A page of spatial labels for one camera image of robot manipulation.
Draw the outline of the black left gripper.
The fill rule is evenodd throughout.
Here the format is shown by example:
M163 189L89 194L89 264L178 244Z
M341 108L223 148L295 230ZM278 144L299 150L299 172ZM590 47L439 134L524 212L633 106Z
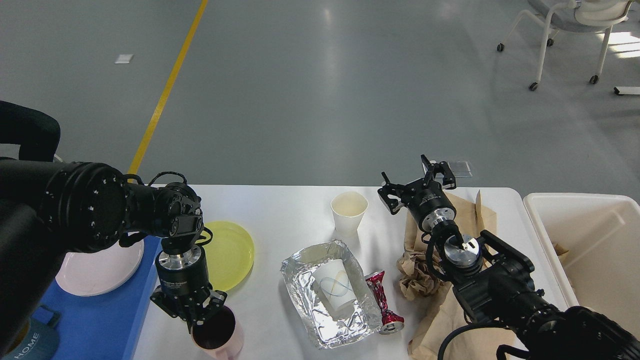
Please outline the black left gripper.
M159 285L150 299L172 318L186 321L190 335L199 321L208 321L223 309L227 293L210 283L206 253L199 244L162 246L154 260Z

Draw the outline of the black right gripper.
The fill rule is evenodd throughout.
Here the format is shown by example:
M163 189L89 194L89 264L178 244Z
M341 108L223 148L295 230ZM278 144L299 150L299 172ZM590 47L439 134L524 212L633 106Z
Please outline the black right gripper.
M425 171L422 180L408 185L396 184L382 172L383 182L377 194L391 215L398 214L406 206L418 228L431 233L437 224L453 221L457 215L457 210L443 191L456 189L457 179L448 162L430 161L424 154L420 159Z

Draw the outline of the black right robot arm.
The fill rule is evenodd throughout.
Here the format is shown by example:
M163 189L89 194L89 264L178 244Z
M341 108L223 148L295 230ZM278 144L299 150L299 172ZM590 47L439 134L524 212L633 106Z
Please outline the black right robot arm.
M637 360L639 341L617 322L583 306L565 311L544 299L531 278L530 258L489 230L478 236L461 232L457 210L446 196L457 180L447 162L421 157L424 175L408 184L390 182L386 173L377 193L389 212L407 208L422 231L430 275L449 282L468 323L453 330L441 343L437 358L448 344L471 330L511 330L525 346L501 344L496 358L508 354L524 360Z

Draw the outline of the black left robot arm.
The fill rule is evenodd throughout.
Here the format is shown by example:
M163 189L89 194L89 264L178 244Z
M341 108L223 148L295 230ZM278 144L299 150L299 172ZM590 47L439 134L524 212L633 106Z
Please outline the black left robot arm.
M161 239L151 301L188 330L226 302L210 284L201 198L183 178L144 184L102 162L1 159L1 353L6 354L68 253Z

